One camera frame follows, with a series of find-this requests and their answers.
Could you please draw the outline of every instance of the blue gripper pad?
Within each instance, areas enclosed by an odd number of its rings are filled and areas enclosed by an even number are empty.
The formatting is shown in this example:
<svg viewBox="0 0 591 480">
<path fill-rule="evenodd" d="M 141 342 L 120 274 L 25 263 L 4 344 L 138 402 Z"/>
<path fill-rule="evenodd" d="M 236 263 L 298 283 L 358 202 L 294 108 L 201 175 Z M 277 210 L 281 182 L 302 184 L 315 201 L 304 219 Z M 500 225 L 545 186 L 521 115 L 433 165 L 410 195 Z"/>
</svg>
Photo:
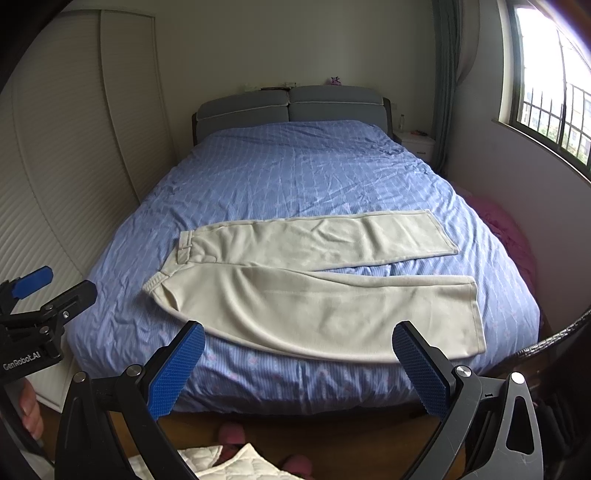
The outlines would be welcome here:
<svg viewBox="0 0 591 480">
<path fill-rule="evenodd" d="M 148 388 L 148 411 L 154 420 L 168 415 L 173 409 L 204 348 L 203 326 L 195 323 Z"/>
<path fill-rule="evenodd" d="M 420 341 L 403 323 L 394 327 L 392 348 L 429 415 L 443 420 L 450 407 L 449 385 L 433 365 Z"/>
<path fill-rule="evenodd" d="M 41 267 L 23 278 L 19 278 L 12 287 L 12 296 L 15 299 L 26 299 L 29 295 L 49 285 L 53 280 L 53 272 L 48 266 Z"/>
</svg>

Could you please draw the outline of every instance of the white nightstand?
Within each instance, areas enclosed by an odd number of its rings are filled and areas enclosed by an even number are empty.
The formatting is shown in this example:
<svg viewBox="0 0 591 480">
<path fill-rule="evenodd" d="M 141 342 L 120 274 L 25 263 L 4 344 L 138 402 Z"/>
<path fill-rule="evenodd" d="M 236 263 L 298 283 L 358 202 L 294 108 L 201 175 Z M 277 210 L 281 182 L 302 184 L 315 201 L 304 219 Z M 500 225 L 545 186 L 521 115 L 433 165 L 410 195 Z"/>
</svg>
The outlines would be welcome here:
<svg viewBox="0 0 591 480">
<path fill-rule="evenodd" d="M 435 140 L 411 132 L 394 132 L 394 141 L 426 163 L 431 163 Z"/>
</svg>

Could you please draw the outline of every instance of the finger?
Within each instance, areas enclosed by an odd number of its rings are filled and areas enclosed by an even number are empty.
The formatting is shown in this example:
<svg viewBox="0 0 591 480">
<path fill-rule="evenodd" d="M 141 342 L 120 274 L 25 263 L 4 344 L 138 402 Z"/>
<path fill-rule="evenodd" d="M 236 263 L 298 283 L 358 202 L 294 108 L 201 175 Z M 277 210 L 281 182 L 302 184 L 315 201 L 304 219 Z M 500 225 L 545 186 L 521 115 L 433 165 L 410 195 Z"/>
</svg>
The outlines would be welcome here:
<svg viewBox="0 0 591 480">
<path fill-rule="evenodd" d="M 37 404 L 37 395 L 29 380 L 25 379 L 25 384 L 22 388 L 18 403 L 26 416 L 31 414 Z"/>
<path fill-rule="evenodd" d="M 35 406 L 33 407 L 33 411 L 31 412 L 31 414 L 22 418 L 22 424 L 29 431 L 29 433 L 33 433 L 40 418 L 41 410 L 39 409 L 39 403 L 35 403 Z"/>
<path fill-rule="evenodd" d="M 41 435 L 43 435 L 43 417 L 39 417 L 35 428 L 31 432 L 31 435 L 35 440 L 39 440 Z"/>
</svg>

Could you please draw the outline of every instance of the wooden floor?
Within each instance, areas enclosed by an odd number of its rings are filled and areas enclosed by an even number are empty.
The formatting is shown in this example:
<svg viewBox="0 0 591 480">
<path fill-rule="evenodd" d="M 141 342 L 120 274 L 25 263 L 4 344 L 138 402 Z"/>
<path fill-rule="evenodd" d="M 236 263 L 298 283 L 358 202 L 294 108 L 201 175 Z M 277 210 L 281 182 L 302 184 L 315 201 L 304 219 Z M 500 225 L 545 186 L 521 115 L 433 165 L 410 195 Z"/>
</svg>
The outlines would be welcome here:
<svg viewBox="0 0 591 480">
<path fill-rule="evenodd" d="M 225 421 L 237 421 L 244 425 L 247 441 L 276 465 L 293 453 L 308 456 L 316 480 L 395 480 L 402 477 L 437 426 L 433 417 L 409 418 L 410 411 L 379 409 L 297 418 L 173 413 L 159 423 L 179 449 L 215 445 L 219 426 Z M 43 440 L 53 457 L 59 414 L 43 408 L 43 417 Z M 136 455 L 137 449 L 121 415 L 113 414 L 113 422 L 125 453 Z M 462 453 L 449 479 L 461 476 L 464 461 Z"/>
</svg>

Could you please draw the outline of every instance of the blue bedsheet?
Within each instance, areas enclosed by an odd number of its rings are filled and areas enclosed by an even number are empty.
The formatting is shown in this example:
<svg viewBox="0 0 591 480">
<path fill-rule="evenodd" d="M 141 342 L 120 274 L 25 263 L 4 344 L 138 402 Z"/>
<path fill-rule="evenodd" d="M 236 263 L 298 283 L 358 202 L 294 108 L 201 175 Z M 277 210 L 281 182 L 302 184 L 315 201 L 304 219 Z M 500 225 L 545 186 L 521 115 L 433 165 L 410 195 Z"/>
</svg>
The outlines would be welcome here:
<svg viewBox="0 0 591 480">
<path fill-rule="evenodd" d="M 339 121 L 225 130 L 193 149 L 121 225 L 95 265 L 89 278 L 98 300 L 70 322 L 70 346 L 87 372 L 102 377 L 144 363 L 172 340 L 181 325 L 141 286 L 180 231 L 225 220 L 417 209 L 434 213 L 459 255 L 339 271 L 474 276 L 488 346 L 467 361 L 477 371 L 533 344 L 538 307 L 476 213 L 379 128 Z M 208 336 L 176 410 L 310 414 L 390 406 L 412 395 L 399 365 L 288 358 Z"/>
</svg>

